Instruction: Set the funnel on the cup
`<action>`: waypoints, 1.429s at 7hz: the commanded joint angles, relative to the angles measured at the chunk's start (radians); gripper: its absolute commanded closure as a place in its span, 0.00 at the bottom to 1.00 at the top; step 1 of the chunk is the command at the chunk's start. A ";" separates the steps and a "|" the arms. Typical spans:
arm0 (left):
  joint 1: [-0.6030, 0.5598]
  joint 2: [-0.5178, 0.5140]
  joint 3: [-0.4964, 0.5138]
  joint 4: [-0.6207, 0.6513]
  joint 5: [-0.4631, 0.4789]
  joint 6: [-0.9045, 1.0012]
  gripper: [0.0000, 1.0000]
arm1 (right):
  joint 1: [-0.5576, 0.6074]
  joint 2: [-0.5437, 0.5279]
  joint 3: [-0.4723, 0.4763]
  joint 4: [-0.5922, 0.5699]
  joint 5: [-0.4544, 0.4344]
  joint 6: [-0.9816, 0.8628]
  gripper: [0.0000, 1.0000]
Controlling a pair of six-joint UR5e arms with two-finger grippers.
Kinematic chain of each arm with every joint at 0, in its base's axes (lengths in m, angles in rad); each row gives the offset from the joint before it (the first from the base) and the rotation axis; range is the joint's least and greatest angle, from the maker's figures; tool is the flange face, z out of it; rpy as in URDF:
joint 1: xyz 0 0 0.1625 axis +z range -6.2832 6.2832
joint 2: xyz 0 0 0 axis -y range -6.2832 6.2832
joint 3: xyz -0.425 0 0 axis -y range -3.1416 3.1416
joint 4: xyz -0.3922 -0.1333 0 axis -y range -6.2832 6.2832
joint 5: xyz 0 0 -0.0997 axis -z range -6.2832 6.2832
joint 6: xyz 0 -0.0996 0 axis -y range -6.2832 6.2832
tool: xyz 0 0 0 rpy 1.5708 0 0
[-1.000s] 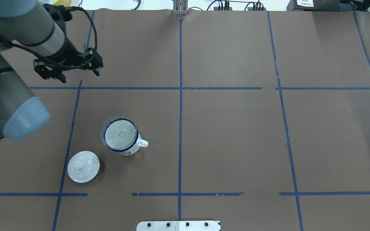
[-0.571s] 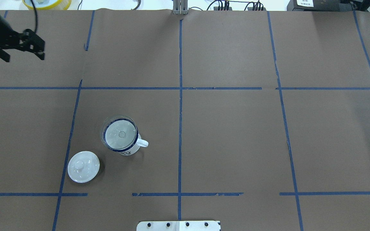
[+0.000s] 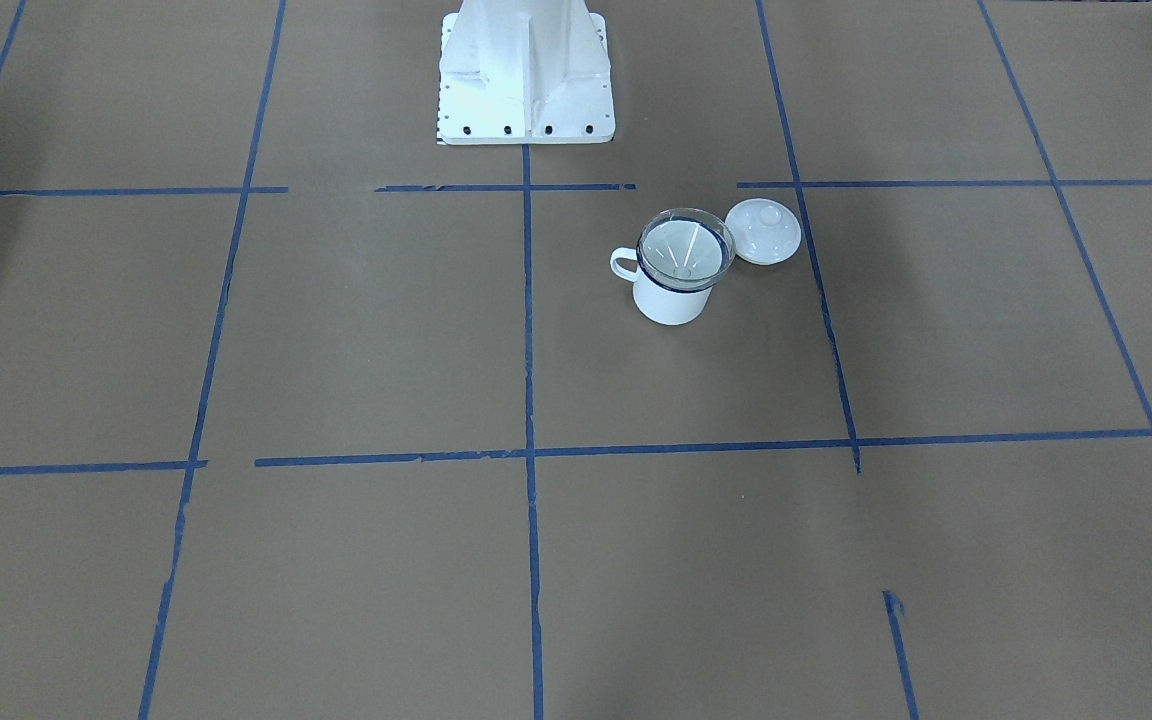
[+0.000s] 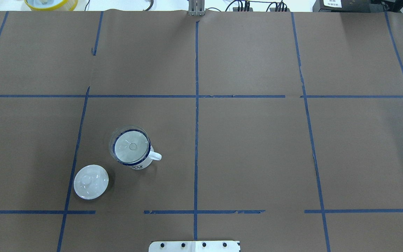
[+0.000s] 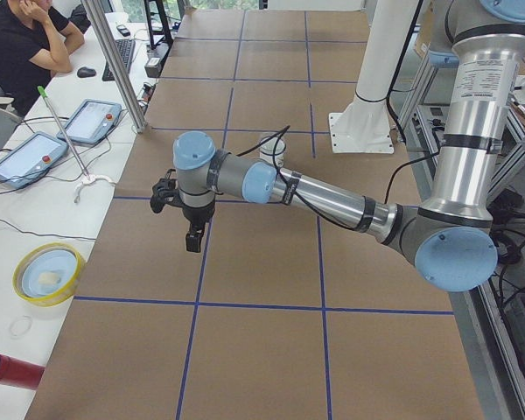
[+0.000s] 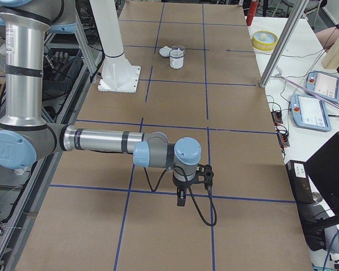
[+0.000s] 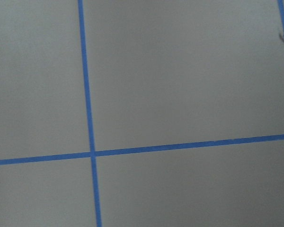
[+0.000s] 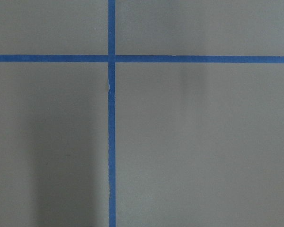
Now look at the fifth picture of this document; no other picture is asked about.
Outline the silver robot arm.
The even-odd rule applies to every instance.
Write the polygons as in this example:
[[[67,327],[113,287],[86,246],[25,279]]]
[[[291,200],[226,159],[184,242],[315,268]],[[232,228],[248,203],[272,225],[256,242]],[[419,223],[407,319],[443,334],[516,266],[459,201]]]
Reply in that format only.
[[[426,200],[418,206],[378,203],[276,163],[217,149],[207,134],[189,131],[173,145],[178,203],[190,223],[187,249],[199,250],[216,195],[228,193],[251,203],[304,206],[340,228],[372,235],[444,291],[503,279],[508,266],[489,233],[487,197],[525,55],[525,1],[440,2],[431,42],[456,55],[458,70]]]

